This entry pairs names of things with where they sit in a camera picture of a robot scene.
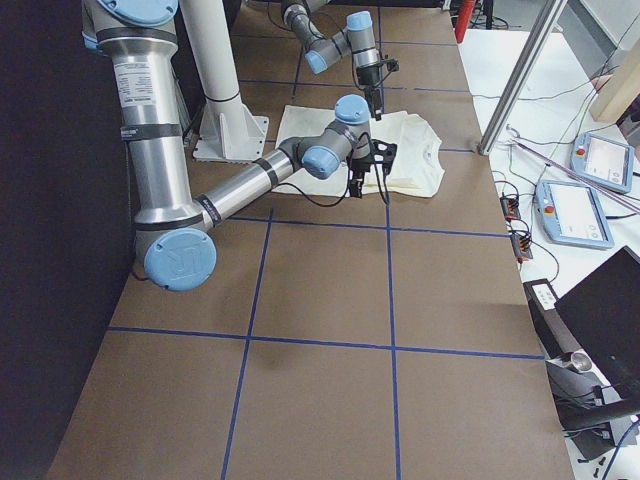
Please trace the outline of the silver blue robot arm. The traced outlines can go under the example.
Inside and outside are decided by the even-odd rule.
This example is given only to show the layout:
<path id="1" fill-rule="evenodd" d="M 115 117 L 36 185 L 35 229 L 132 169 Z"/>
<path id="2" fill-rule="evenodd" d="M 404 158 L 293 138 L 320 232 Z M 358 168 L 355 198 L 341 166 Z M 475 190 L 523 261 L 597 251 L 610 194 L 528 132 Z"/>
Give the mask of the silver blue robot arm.
<path id="1" fill-rule="evenodd" d="M 369 11 L 348 15 L 345 27 L 332 37 L 322 34 L 314 25 L 312 14 L 326 4 L 328 1 L 282 1 L 283 24 L 301 42 L 314 74 L 328 70 L 343 58 L 351 59 L 353 83 L 364 94 L 370 115 L 379 121 L 383 110 L 382 84 L 399 70 L 399 63 L 377 47 Z"/>
<path id="2" fill-rule="evenodd" d="M 299 170 L 327 179 L 348 169 L 346 191 L 359 194 L 373 162 L 367 99 L 349 94 L 321 134 L 293 137 L 258 152 L 238 174 L 193 197 L 172 58 L 182 19 L 205 96 L 204 120 L 227 159 L 258 147 L 265 121 L 241 100 L 224 6 L 219 1 L 86 1 L 88 49 L 113 65 L 123 124 L 140 198 L 134 219 L 136 259 L 147 278 L 169 291 L 199 287 L 212 275 L 217 250 L 209 230 L 281 186 Z"/>

